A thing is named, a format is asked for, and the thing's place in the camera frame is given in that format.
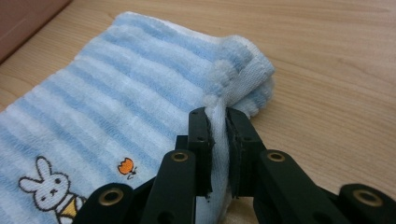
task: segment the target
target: white rabbit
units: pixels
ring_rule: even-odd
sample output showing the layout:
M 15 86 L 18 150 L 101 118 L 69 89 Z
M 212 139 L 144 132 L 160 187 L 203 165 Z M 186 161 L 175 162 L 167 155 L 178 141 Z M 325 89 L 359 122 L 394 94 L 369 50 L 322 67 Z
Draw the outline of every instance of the white rabbit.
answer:
M 71 193 L 68 176 L 52 173 L 51 164 L 44 157 L 36 162 L 39 179 L 24 176 L 20 179 L 23 191 L 33 193 L 35 207 L 43 212 L 54 211 L 59 223 L 72 223 L 85 198 Z

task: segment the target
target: blue towel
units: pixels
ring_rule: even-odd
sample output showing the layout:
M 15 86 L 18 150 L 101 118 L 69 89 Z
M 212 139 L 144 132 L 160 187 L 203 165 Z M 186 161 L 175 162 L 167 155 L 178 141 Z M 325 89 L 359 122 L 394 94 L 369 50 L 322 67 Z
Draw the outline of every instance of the blue towel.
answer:
M 273 73 L 241 36 L 120 14 L 66 68 L 0 114 L 1 222 L 70 223 L 99 187 L 142 185 L 202 106 L 216 144 L 213 192 L 197 200 L 196 221 L 218 222 L 230 199 L 225 107 L 258 113 Z

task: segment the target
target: rabbit head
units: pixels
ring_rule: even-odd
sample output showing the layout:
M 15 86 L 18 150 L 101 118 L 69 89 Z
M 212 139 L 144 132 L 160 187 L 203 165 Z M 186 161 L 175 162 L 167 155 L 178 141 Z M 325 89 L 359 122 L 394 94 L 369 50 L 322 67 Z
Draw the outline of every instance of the rabbit head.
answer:
M 38 157 L 36 168 L 39 179 L 24 176 L 20 179 L 23 191 L 34 194 L 35 205 L 42 211 L 55 209 L 66 197 L 70 182 L 67 175 L 52 173 L 50 162 Z

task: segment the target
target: rabbit mouth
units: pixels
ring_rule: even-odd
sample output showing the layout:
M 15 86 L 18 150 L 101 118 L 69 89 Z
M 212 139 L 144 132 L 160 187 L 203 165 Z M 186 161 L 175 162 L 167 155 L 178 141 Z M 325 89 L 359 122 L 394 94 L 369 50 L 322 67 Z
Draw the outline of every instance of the rabbit mouth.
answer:
M 54 196 L 57 192 L 58 192 L 57 189 L 52 189 L 49 193 L 52 194 L 52 196 Z

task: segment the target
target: wood grain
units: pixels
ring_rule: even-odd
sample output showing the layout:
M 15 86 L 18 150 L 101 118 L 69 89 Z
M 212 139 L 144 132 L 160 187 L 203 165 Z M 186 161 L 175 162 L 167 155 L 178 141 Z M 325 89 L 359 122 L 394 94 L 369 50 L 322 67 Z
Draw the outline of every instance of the wood grain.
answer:
M 252 122 L 320 186 L 361 182 L 396 199 L 396 2 L 74 0 L 0 65 L 0 110 L 66 66 L 122 11 L 209 35 L 242 35 L 276 68 L 273 101 Z M 251 200 L 223 223 L 257 223 Z

